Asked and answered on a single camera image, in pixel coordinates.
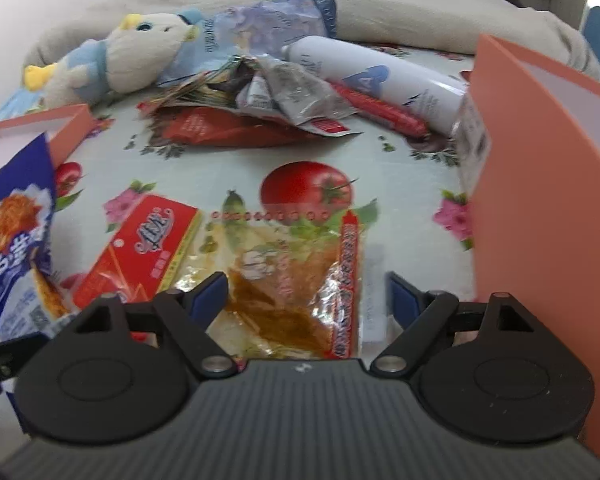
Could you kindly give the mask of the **red transparent snack packet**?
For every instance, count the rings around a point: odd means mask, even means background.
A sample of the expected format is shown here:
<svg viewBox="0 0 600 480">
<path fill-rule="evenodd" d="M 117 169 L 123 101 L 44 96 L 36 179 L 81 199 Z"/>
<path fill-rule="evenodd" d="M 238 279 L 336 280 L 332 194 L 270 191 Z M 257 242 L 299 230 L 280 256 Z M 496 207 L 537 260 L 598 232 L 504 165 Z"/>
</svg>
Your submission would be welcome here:
<svg viewBox="0 0 600 480">
<path fill-rule="evenodd" d="M 211 331 L 232 356 L 355 355 L 365 234 L 376 203 L 334 212 L 308 204 L 253 210 L 230 191 L 210 214 L 152 194 L 118 206 L 110 242 L 73 289 L 78 307 L 105 292 L 127 302 L 170 287 L 189 292 L 221 272 L 228 298 Z"/>
</svg>

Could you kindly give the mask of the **blue snack bag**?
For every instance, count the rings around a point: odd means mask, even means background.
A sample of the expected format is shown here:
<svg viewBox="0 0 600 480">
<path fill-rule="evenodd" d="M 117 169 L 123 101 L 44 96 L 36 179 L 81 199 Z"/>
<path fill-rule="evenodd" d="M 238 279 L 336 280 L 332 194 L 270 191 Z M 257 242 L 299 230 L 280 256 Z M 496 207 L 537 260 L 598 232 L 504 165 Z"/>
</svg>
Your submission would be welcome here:
<svg viewBox="0 0 600 480">
<path fill-rule="evenodd" d="M 78 312 L 53 281 L 55 206 L 54 166 L 39 134 L 0 169 L 0 342 L 53 338 Z"/>
</svg>

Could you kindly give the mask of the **red sachet packet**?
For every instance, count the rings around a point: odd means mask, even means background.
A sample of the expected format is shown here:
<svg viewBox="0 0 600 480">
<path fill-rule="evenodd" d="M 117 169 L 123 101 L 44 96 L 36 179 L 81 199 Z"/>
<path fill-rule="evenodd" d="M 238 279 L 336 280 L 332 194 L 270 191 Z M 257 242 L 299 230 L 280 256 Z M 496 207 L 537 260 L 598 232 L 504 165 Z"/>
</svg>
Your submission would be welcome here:
<svg viewBox="0 0 600 480">
<path fill-rule="evenodd" d="M 148 102 L 140 102 L 137 109 L 140 116 L 149 120 L 151 146 L 275 148 L 320 140 L 317 134 L 294 126 L 213 107 L 167 106 L 150 110 Z"/>
</svg>

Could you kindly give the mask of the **grey clear snack packet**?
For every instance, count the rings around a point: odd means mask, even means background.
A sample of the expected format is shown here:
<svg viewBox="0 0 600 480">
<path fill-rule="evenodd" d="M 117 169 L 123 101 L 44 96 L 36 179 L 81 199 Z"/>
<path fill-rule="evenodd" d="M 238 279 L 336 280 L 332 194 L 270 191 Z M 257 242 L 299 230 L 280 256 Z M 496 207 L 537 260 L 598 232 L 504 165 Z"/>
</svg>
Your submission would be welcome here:
<svg viewBox="0 0 600 480">
<path fill-rule="evenodd" d="M 355 108 L 332 85 L 296 63 L 263 55 L 236 96 L 239 113 L 294 126 L 324 138 L 361 133 Z"/>
</svg>

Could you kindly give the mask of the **red sausage stick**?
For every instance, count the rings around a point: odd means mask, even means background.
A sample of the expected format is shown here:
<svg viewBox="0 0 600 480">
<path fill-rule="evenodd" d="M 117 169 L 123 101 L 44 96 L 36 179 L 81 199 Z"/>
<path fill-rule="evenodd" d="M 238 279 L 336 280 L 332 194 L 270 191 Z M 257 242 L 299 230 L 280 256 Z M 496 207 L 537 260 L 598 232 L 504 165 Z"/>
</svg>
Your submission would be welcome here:
<svg viewBox="0 0 600 480">
<path fill-rule="evenodd" d="M 407 108 L 366 96 L 366 94 L 352 90 L 343 84 L 331 82 L 330 85 L 358 111 L 358 114 L 372 122 L 409 138 L 423 139 L 428 136 L 429 129 L 426 122 Z"/>
</svg>

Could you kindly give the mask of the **white spray bottle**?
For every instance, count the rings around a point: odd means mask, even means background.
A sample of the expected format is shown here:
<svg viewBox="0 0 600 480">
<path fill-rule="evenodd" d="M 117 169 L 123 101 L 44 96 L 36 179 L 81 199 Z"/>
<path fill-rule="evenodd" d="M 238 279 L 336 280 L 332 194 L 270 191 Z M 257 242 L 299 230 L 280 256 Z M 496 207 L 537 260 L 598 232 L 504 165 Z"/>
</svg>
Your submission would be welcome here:
<svg viewBox="0 0 600 480">
<path fill-rule="evenodd" d="M 451 132 L 466 92 L 462 82 L 431 68 L 321 36 L 284 47 L 283 56 L 317 77 L 406 108 L 438 133 Z"/>
</svg>

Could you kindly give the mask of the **orange box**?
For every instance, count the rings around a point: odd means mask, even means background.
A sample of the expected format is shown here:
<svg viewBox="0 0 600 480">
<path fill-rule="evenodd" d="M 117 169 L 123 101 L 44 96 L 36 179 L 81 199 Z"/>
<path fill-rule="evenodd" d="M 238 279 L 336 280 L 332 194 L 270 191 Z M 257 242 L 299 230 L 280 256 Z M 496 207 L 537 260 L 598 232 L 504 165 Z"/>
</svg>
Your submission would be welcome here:
<svg viewBox="0 0 600 480">
<path fill-rule="evenodd" d="M 588 367 L 600 456 L 600 83 L 485 36 L 468 94 L 486 135 L 469 193 L 478 295 L 511 292 Z"/>
</svg>

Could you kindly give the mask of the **orange box lid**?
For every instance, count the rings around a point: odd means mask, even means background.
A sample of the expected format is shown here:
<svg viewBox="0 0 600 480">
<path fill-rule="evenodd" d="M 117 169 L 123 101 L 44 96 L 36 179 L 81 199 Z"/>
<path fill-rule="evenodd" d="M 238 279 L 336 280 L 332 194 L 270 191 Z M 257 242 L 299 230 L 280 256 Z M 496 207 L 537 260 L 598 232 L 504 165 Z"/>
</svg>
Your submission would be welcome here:
<svg viewBox="0 0 600 480">
<path fill-rule="evenodd" d="M 0 169 L 39 134 L 44 133 L 55 168 L 65 162 L 95 128 L 84 104 L 44 110 L 0 122 Z"/>
</svg>

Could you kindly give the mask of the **white blue plush toy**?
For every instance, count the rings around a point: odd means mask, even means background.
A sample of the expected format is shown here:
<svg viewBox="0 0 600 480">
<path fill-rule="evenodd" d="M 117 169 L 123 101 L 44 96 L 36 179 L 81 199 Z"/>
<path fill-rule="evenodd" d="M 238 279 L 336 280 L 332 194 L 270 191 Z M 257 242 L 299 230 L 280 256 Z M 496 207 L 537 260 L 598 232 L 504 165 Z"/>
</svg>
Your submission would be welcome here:
<svg viewBox="0 0 600 480">
<path fill-rule="evenodd" d="M 142 90 L 158 80 L 184 44 L 197 39 L 201 19 L 196 9 L 125 15 L 107 38 L 87 39 L 50 65 L 26 66 L 23 87 L 40 92 L 47 108 L 93 106 L 110 93 Z"/>
</svg>

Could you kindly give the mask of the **grey blanket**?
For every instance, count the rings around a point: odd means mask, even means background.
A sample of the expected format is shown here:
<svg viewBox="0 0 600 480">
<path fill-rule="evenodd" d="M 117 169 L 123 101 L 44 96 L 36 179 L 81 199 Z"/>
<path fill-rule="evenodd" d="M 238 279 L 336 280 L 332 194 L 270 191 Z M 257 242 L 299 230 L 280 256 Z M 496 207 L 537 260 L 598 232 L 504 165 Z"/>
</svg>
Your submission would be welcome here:
<svg viewBox="0 0 600 480">
<path fill-rule="evenodd" d="M 185 8 L 211 15 L 260 0 L 109 0 L 46 30 L 24 57 L 28 65 L 60 60 L 87 39 L 105 38 L 129 13 Z M 538 51 L 600 81 L 600 61 L 583 35 L 554 14 L 518 8 L 506 0 L 336 0 L 337 36 L 353 42 L 385 42 L 473 54 L 491 35 Z"/>
</svg>

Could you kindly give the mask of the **blue tissue pack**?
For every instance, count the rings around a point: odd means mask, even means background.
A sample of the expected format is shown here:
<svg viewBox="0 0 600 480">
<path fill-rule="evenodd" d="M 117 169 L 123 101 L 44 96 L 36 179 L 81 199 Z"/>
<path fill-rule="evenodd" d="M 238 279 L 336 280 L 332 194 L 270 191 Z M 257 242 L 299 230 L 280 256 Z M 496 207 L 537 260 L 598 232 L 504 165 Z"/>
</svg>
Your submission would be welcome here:
<svg viewBox="0 0 600 480">
<path fill-rule="evenodd" d="M 209 16 L 191 8 L 180 17 L 195 26 L 198 35 L 184 42 L 158 76 L 160 87 L 217 70 L 240 54 L 278 58 L 284 47 L 304 37 L 334 38 L 337 31 L 336 0 L 263 0 Z"/>
</svg>

